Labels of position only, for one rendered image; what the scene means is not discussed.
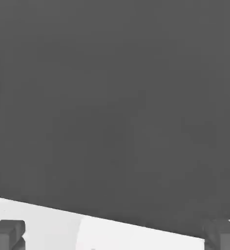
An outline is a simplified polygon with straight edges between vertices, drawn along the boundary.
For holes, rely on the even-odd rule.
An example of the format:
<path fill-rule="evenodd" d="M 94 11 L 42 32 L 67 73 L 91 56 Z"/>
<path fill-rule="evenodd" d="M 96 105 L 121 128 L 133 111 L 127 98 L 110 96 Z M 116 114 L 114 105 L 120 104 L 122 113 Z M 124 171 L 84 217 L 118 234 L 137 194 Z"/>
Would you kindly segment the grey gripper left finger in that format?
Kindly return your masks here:
<path fill-rule="evenodd" d="M 0 220 L 0 250 L 25 250 L 23 220 Z"/>

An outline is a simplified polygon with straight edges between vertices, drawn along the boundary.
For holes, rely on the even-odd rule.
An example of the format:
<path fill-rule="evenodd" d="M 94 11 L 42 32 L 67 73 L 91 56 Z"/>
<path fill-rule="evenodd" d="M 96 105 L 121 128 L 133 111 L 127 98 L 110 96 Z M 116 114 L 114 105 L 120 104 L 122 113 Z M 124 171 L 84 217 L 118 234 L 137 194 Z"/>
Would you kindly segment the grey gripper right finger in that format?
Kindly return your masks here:
<path fill-rule="evenodd" d="M 230 250 L 229 220 L 206 220 L 204 235 L 204 250 Z"/>

